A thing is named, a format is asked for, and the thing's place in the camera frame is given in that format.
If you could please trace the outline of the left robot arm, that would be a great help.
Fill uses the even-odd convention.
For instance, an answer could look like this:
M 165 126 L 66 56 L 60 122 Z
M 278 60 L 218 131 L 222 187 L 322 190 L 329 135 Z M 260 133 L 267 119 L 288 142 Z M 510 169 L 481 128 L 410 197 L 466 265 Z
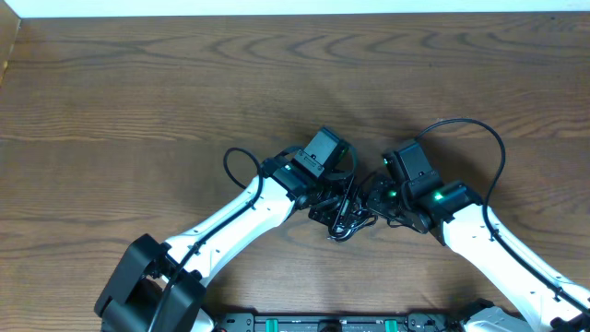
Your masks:
M 353 171 L 338 169 L 356 150 L 328 127 L 302 148 L 254 164 L 256 175 L 225 207 L 160 243 L 144 234 L 125 250 L 94 306 L 101 330 L 212 331 L 207 286 L 246 246 L 294 212 L 329 202 Z

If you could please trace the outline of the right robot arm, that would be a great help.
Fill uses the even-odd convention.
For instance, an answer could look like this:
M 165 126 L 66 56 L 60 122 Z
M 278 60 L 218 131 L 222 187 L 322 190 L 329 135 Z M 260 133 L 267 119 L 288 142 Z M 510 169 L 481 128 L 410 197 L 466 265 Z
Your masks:
M 589 291 L 547 264 L 464 183 L 444 183 L 415 140 L 384 153 L 368 209 L 391 227 L 431 234 L 476 267 L 517 309 L 472 303 L 457 320 L 464 331 L 586 331 Z

